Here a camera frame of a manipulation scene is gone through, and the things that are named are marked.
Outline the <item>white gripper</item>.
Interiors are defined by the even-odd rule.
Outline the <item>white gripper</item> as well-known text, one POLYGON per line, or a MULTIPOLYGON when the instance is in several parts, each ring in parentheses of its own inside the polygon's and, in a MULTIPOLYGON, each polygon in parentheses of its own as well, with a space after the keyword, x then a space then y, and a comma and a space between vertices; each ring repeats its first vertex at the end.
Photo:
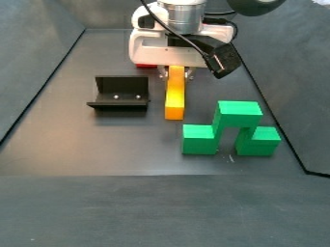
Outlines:
POLYGON ((186 81, 194 68, 204 68, 203 55, 212 44, 230 43, 235 27, 204 20, 204 3, 143 3, 131 16, 128 56, 135 64, 158 65, 167 80, 167 66, 184 66, 186 81))

